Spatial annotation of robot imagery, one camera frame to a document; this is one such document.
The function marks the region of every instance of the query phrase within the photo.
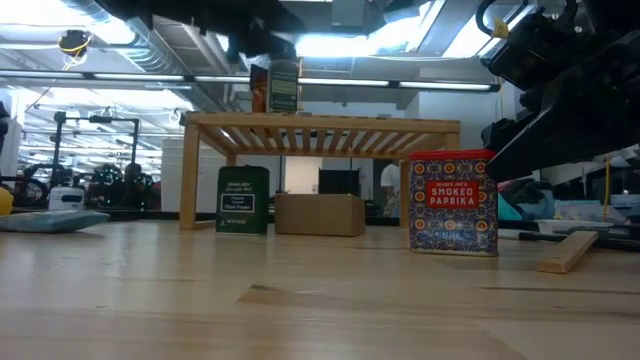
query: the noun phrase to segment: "wooden table surface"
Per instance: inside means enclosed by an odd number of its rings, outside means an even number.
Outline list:
[[[216,236],[175,222],[0,233],[0,359],[638,359],[640,254],[499,258],[359,238]]]

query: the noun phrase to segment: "person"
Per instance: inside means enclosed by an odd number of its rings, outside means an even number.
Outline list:
[[[380,187],[384,190],[387,200],[383,216],[398,217],[400,214],[400,167],[397,160],[382,170]]]

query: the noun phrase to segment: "white device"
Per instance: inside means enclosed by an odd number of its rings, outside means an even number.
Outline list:
[[[49,210],[82,210],[84,208],[84,189],[72,187],[54,187],[49,193]]]

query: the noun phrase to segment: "smoked paprika tin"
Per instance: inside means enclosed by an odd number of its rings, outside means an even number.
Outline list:
[[[411,251],[498,255],[498,190],[485,167],[490,150],[411,154]]]

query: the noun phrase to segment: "cardboard box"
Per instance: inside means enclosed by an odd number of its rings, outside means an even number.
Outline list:
[[[364,201],[349,194],[279,194],[275,223],[278,234],[359,236]]]

